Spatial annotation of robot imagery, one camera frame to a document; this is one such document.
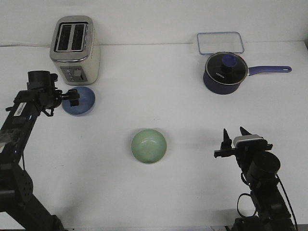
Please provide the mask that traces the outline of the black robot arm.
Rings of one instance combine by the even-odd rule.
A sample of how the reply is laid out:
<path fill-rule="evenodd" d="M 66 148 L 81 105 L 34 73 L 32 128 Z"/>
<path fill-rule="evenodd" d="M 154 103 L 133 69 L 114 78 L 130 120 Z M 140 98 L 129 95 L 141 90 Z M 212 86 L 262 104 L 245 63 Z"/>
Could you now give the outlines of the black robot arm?
<path fill-rule="evenodd" d="M 30 71 L 27 89 L 18 92 L 0 129 L 0 210 L 10 215 L 27 231 L 62 231 L 61 220 L 49 213 L 33 194 L 33 181 L 19 162 L 37 117 L 53 111 L 62 101 L 79 104 L 77 90 L 63 93 L 55 86 L 56 73 Z"/>
<path fill-rule="evenodd" d="M 241 135 L 231 140 L 223 131 L 220 149 L 214 157 L 235 156 L 241 169 L 241 179 L 246 184 L 255 211 L 251 216 L 240 215 L 231 228 L 233 231 L 296 231 L 298 225 L 286 192 L 280 192 L 282 182 L 277 175 L 281 163 L 271 153 L 273 147 L 263 137 L 251 134 L 240 127 Z"/>

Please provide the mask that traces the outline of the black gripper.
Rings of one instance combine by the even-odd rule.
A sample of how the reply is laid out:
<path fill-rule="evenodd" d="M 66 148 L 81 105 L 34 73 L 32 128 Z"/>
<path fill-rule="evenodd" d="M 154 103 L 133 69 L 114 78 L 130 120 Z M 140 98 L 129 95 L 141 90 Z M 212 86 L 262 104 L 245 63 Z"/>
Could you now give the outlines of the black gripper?
<path fill-rule="evenodd" d="M 27 90 L 35 93 L 35 102 L 39 111 L 46 116 L 53 116 L 54 109 L 57 108 L 62 100 L 69 100 L 70 106 L 78 106 L 80 95 L 77 89 L 71 89 L 63 93 L 55 86 L 58 75 L 50 71 L 30 71 L 28 72 Z"/>
<path fill-rule="evenodd" d="M 245 128 L 240 127 L 240 133 L 242 136 L 252 135 Z M 250 145 L 243 146 L 240 148 L 231 147 L 231 139 L 228 135 L 227 130 L 223 129 L 223 141 L 221 142 L 220 149 L 214 151 L 214 157 L 229 157 L 234 155 L 239 168 L 248 168 L 252 162 L 254 155 L 258 151 L 268 151 L 273 148 L 273 144 L 266 145 Z"/>

